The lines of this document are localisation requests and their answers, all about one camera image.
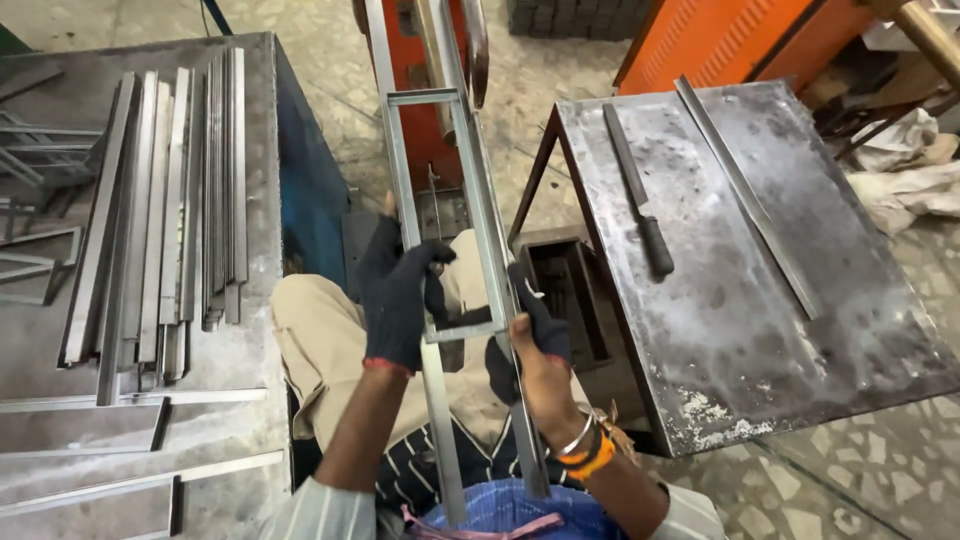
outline black work glove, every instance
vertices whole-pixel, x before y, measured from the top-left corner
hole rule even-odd
[[[441,242],[425,242],[398,257],[399,239],[400,224],[381,215],[357,267],[367,322],[364,366],[389,362],[413,377],[420,369],[423,308],[437,320],[446,319],[444,288],[430,263],[451,262],[457,254]]]
[[[520,309],[530,315],[531,333],[534,343],[545,356],[561,359],[567,366],[570,365],[570,333],[566,321],[554,319],[550,316],[546,304],[536,296],[527,284],[526,273],[519,264],[513,263],[507,268],[507,275],[514,286],[516,296],[520,300]],[[520,399],[519,380],[516,378],[516,368],[507,359],[496,339],[491,337],[487,342],[485,354],[487,371],[490,373],[490,388],[493,394],[506,405],[513,405]]]

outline knife handle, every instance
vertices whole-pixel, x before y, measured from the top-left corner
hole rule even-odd
[[[640,236],[643,237],[643,247],[654,275],[666,276],[673,272],[673,258],[670,257],[656,217],[645,215],[640,218]]]

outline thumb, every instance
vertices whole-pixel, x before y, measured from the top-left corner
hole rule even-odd
[[[527,313],[520,313],[510,322],[510,343],[516,349],[516,354],[520,357],[520,363],[525,368],[546,361],[543,352],[534,342],[531,329],[530,315]]]

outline cable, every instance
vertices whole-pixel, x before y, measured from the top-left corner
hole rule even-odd
[[[204,31],[206,36],[210,37],[210,29],[206,26],[206,8],[204,8],[204,0],[200,0],[200,16],[204,18]]]

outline blue cloth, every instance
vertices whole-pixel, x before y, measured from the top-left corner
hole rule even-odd
[[[462,530],[510,532],[559,512],[564,524],[538,532],[544,540],[626,540],[620,528],[607,517],[590,495],[557,485],[550,486],[549,499],[530,499],[521,479],[503,479],[472,485],[464,491],[467,521]],[[423,522],[433,528],[446,527],[444,508],[435,506]]]

